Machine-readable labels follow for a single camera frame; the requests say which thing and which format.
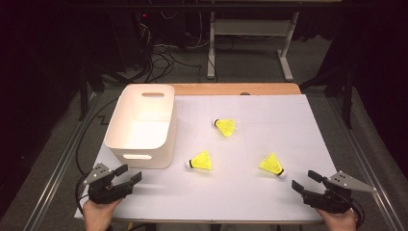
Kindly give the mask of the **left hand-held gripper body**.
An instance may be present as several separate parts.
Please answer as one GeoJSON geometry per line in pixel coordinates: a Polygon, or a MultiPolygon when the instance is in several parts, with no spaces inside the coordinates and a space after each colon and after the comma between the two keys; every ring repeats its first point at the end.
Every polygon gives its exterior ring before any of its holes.
{"type": "Polygon", "coordinates": [[[115,172],[102,163],[98,163],[84,180],[88,186],[89,199],[96,204],[110,204],[123,198],[121,189],[113,185],[115,172]]]}

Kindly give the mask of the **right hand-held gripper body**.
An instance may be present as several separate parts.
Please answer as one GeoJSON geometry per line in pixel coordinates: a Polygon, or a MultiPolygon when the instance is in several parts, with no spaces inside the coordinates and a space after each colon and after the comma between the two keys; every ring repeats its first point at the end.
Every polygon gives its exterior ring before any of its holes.
{"type": "Polygon", "coordinates": [[[341,170],[330,177],[324,177],[322,182],[324,193],[306,191],[302,196],[303,203],[313,208],[321,209],[331,214],[342,214],[351,208],[352,192],[374,193],[372,187],[341,170]]]}

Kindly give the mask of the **yellow shuttlecock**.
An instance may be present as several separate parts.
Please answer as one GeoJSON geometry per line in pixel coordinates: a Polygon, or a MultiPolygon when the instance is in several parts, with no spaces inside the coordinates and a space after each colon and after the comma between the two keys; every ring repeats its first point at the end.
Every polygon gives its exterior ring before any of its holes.
{"type": "Polygon", "coordinates": [[[236,128],[236,122],[234,119],[216,119],[214,125],[226,138],[230,137],[236,128]]]}
{"type": "Polygon", "coordinates": [[[202,151],[185,163],[186,168],[212,169],[212,160],[207,150],[202,151]]]}
{"type": "Polygon", "coordinates": [[[259,164],[259,168],[276,175],[279,178],[286,177],[286,171],[281,166],[277,156],[274,153],[268,154],[259,164]]]}

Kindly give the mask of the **white plastic bin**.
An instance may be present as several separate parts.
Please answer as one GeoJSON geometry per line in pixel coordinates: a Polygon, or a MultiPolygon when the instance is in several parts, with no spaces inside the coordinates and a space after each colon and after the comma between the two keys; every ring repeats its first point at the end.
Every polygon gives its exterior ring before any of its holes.
{"type": "Polygon", "coordinates": [[[177,130],[175,89],[132,84],[119,96],[104,143],[119,161],[133,168],[166,168],[177,130]]]}

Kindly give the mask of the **person's right hand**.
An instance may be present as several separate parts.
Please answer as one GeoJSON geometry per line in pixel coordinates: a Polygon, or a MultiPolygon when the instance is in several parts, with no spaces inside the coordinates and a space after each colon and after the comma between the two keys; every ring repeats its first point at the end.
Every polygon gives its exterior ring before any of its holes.
{"type": "Polygon", "coordinates": [[[342,214],[331,214],[317,209],[317,213],[323,218],[329,231],[357,231],[356,215],[351,209],[342,214]]]}

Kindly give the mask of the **person's left hand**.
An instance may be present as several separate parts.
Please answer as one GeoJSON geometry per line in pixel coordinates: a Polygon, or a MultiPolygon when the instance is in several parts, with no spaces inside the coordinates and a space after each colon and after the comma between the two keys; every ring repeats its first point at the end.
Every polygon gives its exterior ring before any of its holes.
{"type": "Polygon", "coordinates": [[[121,199],[109,204],[96,204],[88,200],[83,207],[85,231],[107,231],[120,202],[121,199]]]}

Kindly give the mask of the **dark metal stand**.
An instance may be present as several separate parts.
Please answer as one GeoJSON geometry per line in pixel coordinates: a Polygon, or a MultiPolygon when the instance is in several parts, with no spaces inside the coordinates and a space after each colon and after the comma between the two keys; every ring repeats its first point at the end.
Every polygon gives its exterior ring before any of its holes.
{"type": "Polygon", "coordinates": [[[83,62],[79,69],[80,121],[83,121],[89,110],[89,88],[94,92],[103,92],[101,68],[97,64],[83,62]]]}
{"type": "Polygon", "coordinates": [[[353,74],[352,70],[346,64],[333,67],[329,70],[319,73],[299,85],[301,90],[306,90],[311,86],[325,85],[324,94],[327,97],[343,97],[342,118],[348,129],[351,129],[351,106],[352,106],[352,88],[353,74]]]}

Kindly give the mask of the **black equipment tower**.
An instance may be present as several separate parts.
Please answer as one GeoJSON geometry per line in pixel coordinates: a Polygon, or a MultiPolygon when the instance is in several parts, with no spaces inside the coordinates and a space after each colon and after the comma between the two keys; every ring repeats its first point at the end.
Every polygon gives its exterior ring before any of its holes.
{"type": "Polygon", "coordinates": [[[119,50],[119,57],[124,69],[142,68],[147,64],[149,47],[147,38],[143,38],[144,29],[135,13],[109,13],[111,25],[115,33],[115,41],[119,50]]]}

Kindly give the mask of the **metal floor rail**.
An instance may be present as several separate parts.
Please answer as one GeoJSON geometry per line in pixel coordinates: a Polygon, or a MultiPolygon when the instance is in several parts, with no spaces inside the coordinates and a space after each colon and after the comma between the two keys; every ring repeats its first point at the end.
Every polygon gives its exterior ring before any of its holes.
{"type": "Polygon", "coordinates": [[[370,158],[367,156],[363,146],[358,141],[358,137],[355,134],[355,128],[349,128],[346,125],[339,101],[336,98],[328,98],[327,102],[336,119],[341,124],[342,130],[347,137],[347,141],[352,146],[353,160],[356,162],[358,170],[362,174],[362,178],[374,187],[374,192],[372,192],[370,196],[375,201],[376,208],[381,213],[387,227],[390,231],[405,231],[405,227],[401,223],[401,219],[395,210],[390,195],[385,189],[385,185],[380,182],[380,179],[377,176],[378,170],[372,166],[370,158]]]}
{"type": "Polygon", "coordinates": [[[64,175],[69,168],[74,156],[74,149],[79,145],[79,139],[85,134],[86,126],[90,123],[90,114],[98,104],[101,94],[93,92],[89,96],[89,110],[83,121],[75,120],[75,127],[69,133],[69,139],[64,145],[64,149],[59,156],[58,162],[53,165],[52,174],[48,177],[41,195],[38,197],[36,206],[32,210],[23,231],[38,231],[45,215],[64,179],[64,175]]]}

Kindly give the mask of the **white metal desk frame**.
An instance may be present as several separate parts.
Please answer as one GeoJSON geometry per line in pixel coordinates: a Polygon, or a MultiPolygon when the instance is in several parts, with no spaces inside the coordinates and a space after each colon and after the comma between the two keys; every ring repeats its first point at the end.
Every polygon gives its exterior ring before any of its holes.
{"type": "Polygon", "coordinates": [[[292,14],[288,20],[258,20],[258,19],[216,19],[211,13],[209,52],[207,62],[207,78],[215,79],[216,75],[216,36],[254,36],[254,37],[281,37],[285,39],[282,49],[276,51],[285,80],[293,81],[287,53],[293,38],[293,33],[299,17],[299,12],[292,14]]]}

